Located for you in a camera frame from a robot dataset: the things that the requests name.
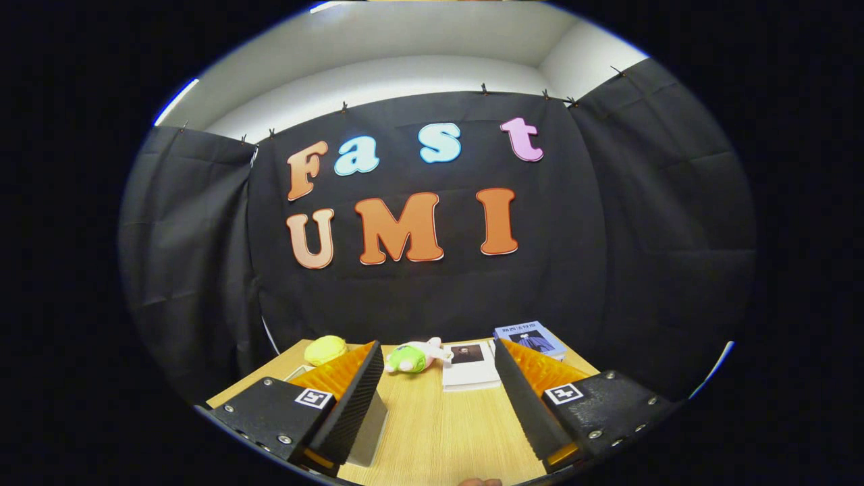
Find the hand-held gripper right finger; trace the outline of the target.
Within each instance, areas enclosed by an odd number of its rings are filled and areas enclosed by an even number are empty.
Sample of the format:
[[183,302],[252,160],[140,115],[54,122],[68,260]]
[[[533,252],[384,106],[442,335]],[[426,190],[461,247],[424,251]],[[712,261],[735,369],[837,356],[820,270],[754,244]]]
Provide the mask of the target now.
[[676,411],[674,401],[624,373],[590,375],[516,342],[494,344],[501,384],[547,473],[599,464]]

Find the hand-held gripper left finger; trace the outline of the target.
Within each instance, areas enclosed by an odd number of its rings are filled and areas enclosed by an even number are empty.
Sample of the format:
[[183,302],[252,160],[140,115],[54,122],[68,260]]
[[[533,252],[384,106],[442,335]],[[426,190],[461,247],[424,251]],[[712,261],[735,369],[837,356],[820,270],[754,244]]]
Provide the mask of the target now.
[[209,420],[279,462],[335,477],[373,403],[385,360],[378,341],[285,381],[265,376]]

